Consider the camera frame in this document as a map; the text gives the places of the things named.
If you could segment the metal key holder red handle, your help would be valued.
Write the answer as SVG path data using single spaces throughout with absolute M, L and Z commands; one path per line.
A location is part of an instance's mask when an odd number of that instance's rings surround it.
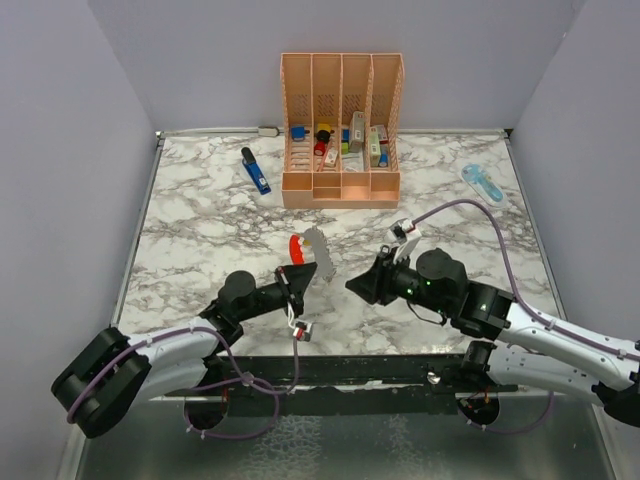
M 333 280 L 336 268 L 330 256 L 326 236 L 318 227 L 310 227 L 302 233 L 292 234 L 288 242 L 288 251 L 294 265 L 315 262 L 316 273 L 327 283 Z

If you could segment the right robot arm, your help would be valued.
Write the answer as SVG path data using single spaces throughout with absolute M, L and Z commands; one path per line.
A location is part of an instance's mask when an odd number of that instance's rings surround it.
M 603 407 L 626 425 L 639 424 L 639 347 L 544 314 L 515 294 L 472 281 L 463 263 L 436 248 L 416 263 L 396 261 L 382 246 L 373 265 L 346 288 L 369 304 L 398 298 L 439 314 L 471 343 L 461 383 L 522 385 L 572 395 Z

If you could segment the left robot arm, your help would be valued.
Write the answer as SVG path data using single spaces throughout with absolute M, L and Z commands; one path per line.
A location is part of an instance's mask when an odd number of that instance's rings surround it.
M 244 321 L 281 310 L 293 341 L 310 339 L 312 325 L 300 317 L 316 270 L 314 262 L 280 266 L 265 286 L 237 270 L 207 308 L 178 327 L 131 336 L 106 328 L 57 376 L 51 393 L 68 423 L 89 439 L 107 433 L 141 402 L 179 390 L 210 394 L 221 371 L 208 360 L 230 350 L 244 333 Z

